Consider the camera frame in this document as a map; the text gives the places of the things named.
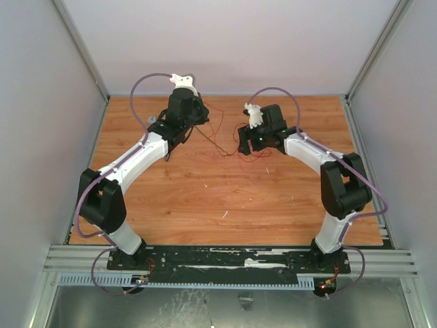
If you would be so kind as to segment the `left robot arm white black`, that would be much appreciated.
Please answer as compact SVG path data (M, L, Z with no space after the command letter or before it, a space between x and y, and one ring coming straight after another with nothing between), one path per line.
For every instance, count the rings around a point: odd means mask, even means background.
M175 147L185 143L196 125L208 122L208 114L194 87L177 87L167 108L131 149L111 164L81 174L75 217L97 227L99 234L124 253L122 259L131 269L145 265L146 243L127 222L124 194L146 169L168 159Z

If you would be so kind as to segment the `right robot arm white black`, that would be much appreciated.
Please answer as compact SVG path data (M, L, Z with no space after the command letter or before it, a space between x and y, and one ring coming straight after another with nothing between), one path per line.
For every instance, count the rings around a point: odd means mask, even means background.
M320 177L325 216L317 236L311 241L309 261L318 272L327 271L342 259L343 241L352 218L371 201L371 189L340 161L362 176L363 161L356 153L342 154L316 146L299 128L287 127L278 105L260 107L246 103L243 113L249 123L238 129L238 151L244 155L274 148L298 159Z

